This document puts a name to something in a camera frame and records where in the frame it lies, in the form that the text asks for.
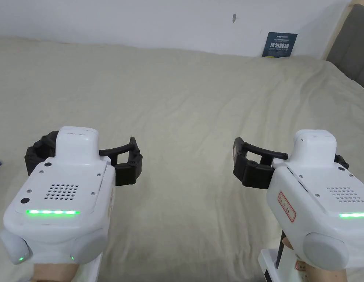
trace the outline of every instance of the beige bedsheet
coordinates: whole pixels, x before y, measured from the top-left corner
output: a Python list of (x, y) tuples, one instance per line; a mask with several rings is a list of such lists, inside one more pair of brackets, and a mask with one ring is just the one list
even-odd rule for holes
[[(364, 90), (331, 63), (0, 39), (0, 230), (26, 148), (64, 125), (97, 129), (100, 148), (135, 136), (144, 155), (117, 188), (100, 282), (263, 281), (281, 230), (232, 174), (235, 137), (290, 153), (297, 130), (327, 129), (364, 182)], [(0, 282), (30, 273), (0, 244)]]

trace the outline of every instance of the white mount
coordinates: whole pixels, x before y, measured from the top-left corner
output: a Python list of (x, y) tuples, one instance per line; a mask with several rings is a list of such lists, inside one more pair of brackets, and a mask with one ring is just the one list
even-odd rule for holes
[(86, 264), (105, 249), (115, 169), (99, 156), (98, 138), (91, 128), (61, 128), (56, 156), (37, 165), (8, 206), (1, 238), (14, 264)]
[(267, 203), (294, 251), (262, 250), (259, 263), (272, 282), (305, 281), (297, 260), (336, 271), (364, 267), (364, 184), (334, 162), (336, 139), (301, 130), (288, 160), (274, 159)]

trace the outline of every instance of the dark blue poster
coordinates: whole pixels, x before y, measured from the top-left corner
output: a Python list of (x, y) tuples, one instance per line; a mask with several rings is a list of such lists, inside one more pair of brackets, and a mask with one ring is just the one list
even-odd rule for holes
[(269, 32), (262, 57), (290, 57), (296, 38), (296, 33)]

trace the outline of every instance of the white wall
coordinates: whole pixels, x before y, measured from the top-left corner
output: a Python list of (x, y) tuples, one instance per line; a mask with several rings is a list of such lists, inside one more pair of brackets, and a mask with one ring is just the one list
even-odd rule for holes
[(0, 0), (0, 36), (260, 56), (268, 32), (290, 32), (293, 54), (320, 58), (349, 1)]

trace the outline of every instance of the red stamp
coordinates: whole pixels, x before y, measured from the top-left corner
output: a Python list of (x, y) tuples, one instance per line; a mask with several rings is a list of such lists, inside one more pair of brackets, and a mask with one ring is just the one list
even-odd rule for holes
[(289, 217), (290, 221), (293, 222), (296, 219), (296, 212), (288, 202), (287, 198), (284, 196), (282, 192), (279, 193), (278, 202), (281, 207), (284, 209), (285, 213)]

